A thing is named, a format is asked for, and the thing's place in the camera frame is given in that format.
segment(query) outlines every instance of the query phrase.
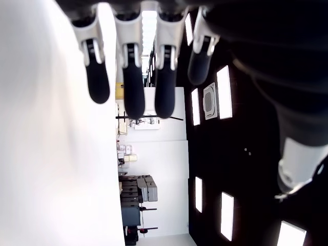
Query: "robotic hand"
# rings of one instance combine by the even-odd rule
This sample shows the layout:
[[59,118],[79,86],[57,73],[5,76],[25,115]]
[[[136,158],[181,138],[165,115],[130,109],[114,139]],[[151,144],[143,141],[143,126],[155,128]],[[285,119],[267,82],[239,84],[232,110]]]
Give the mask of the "robotic hand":
[[[71,20],[84,53],[90,96],[102,104],[109,97],[109,86],[96,5],[103,1],[57,2]],[[141,1],[106,2],[115,15],[124,61],[126,112],[138,119],[145,110]],[[188,6],[199,7],[188,69],[190,82],[200,85],[205,81],[215,45],[220,38],[228,41],[235,66],[248,73],[276,107],[282,155],[278,184],[284,194],[297,192],[312,181],[328,155],[328,40],[324,25],[328,5],[300,1],[296,10],[294,2],[279,0],[158,0],[155,109],[161,118],[170,117],[174,110],[177,58]],[[301,24],[309,13],[306,25]]]

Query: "black ceiling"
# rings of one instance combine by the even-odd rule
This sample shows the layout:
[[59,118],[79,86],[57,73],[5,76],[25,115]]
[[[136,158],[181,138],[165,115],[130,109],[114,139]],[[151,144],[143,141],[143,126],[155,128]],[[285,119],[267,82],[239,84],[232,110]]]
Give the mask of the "black ceiling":
[[[182,42],[177,86],[185,91],[189,231],[197,245],[277,245],[282,220],[307,230],[304,245],[328,245],[328,171],[324,169],[311,184],[282,203],[274,199],[279,193],[280,160],[276,112],[251,78],[232,64],[229,46],[223,40],[216,46],[206,82],[198,87],[200,125],[193,126],[191,92],[195,87],[187,77],[191,46]],[[205,120],[202,90],[216,81],[216,72],[225,65],[230,67],[233,117]],[[195,209],[196,176],[203,180],[202,213]],[[235,199],[231,242],[219,230],[221,192]]]

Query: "rectangular ceiling light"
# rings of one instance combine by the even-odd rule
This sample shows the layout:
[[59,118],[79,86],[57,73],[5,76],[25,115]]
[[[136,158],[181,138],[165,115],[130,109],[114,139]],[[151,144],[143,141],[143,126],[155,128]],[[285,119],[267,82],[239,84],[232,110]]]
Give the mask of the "rectangular ceiling light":
[[232,240],[232,226],[234,218],[234,198],[222,192],[221,199],[221,233],[229,241]]
[[302,246],[305,235],[305,230],[282,221],[277,246]]
[[185,24],[186,24],[186,33],[187,33],[187,43],[189,46],[191,41],[193,40],[193,28],[191,26],[190,14],[187,15]]
[[219,96],[219,112],[220,119],[232,117],[232,102],[231,102],[231,89],[229,67],[225,66],[216,73],[217,88]]
[[202,213],[203,211],[203,181],[196,177],[196,209]]
[[148,66],[149,66],[149,56],[142,56],[141,57],[141,62],[142,62],[142,72],[147,73],[148,71]]
[[196,126],[200,124],[198,89],[193,90],[191,93],[191,105],[193,108],[193,122]]
[[150,55],[152,51],[157,25],[157,11],[142,12],[142,46],[143,55]]

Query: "equipment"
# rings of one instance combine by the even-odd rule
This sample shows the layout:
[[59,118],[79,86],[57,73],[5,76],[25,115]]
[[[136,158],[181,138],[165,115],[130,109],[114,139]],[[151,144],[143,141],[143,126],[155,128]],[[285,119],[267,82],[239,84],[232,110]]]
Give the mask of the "equipment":
[[[141,1],[106,1],[115,15],[124,61],[125,108],[130,118],[138,119],[145,110]],[[57,2],[71,20],[84,53],[90,96],[96,103],[104,103],[109,86],[96,11],[100,0]],[[174,109],[183,26],[188,8],[195,6],[199,10],[189,80],[194,85],[204,82],[219,40],[231,45],[234,64],[252,76],[261,93],[276,107],[282,155],[278,183],[285,194],[295,193],[311,182],[328,154],[328,5],[316,0],[159,0],[155,109],[161,118],[170,117]]]

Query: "air conditioning vent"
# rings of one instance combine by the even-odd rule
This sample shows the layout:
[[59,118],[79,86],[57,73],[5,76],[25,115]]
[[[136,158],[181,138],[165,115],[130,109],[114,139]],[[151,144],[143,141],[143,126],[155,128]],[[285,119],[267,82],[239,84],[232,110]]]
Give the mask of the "air conditioning vent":
[[206,112],[210,112],[212,110],[212,96],[211,93],[208,92],[205,95],[205,110]]
[[211,83],[204,89],[203,92],[203,108],[205,112],[205,119],[212,119],[217,117],[218,114],[216,101],[215,83]]

